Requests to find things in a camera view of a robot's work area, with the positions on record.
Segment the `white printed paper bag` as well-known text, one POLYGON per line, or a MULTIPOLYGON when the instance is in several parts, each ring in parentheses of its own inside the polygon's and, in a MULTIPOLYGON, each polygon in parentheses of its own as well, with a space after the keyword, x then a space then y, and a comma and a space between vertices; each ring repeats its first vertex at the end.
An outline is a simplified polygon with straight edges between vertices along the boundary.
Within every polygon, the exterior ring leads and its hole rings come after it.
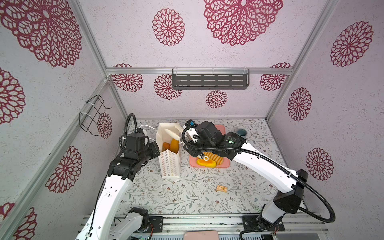
POLYGON ((145 166, 145 171, 148 174, 158 175, 163 179, 170 178, 180 178, 181 177, 181 158, 182 158, 182 141, 179 144, 179 152, 177 154, 171 152, 170 150, 162 151, 163 143, 171 144, 172 138, 167 135, 164 131, 164 123, 159 123, 158 128, 155 129, 149 125, 141 125, 144 130, 152 130, 156 133, 153 140, 157 143, 160 156, 151 160, 147 166, 145 166))

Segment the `triangular sandwich bread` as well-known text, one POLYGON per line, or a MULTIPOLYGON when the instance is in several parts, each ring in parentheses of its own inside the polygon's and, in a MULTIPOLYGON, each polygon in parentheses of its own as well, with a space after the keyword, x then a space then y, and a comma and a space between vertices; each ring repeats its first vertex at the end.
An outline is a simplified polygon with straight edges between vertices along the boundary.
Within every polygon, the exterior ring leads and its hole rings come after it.
POLYGON ((166 150, 169 150, 170 147, 171 147, 171 144, 169 144, 169 143, 163 143, 162 151, 164 152, 164 151, 166 151, 166 150))

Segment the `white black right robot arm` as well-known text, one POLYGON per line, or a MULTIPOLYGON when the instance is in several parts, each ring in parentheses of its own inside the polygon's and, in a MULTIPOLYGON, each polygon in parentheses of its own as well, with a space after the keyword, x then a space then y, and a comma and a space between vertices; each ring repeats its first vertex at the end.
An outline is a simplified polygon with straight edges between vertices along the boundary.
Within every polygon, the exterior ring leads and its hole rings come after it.
POLYGON ((261 152, 236 133, 219 134, 217 137, 204 138, 199 135, 188 140, 182 133, 182 139, 187 151, 194 157, 204 152, 212 152, 223 158, 233 160, 271 182, 277 189, 276 196, 266 204, 258 216, 257 227, 248 230, 248 233, 263 232, 274 229, 285 214, 295 214, 302 211, 307 215, 324 223, 333 223, 336 214, 330 203, 313 187, 307 184, 307 173, 304 170, 294 171, 286 168, 261 152), (304 189, 312 192, 329 211, 329 218, 318 216, 300 206, 304 189))

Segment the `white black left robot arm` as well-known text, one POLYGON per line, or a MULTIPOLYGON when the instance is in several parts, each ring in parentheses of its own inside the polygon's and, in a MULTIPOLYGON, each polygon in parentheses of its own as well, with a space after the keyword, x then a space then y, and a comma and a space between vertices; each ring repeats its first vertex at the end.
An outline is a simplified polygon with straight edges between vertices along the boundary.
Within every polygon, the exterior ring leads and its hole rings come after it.
POLYGON ((120 150, 110 163, 105 182, 87 223, 78 233, 77 240, 127 240, 136 232, 149 228, 149 214, 140 208, 131 209, 115 227, 112 226, 124 193, 133 186, 133 180, 148 161, 160 156, 155 142, 150 142, 139 151, 127 148, 120 150))

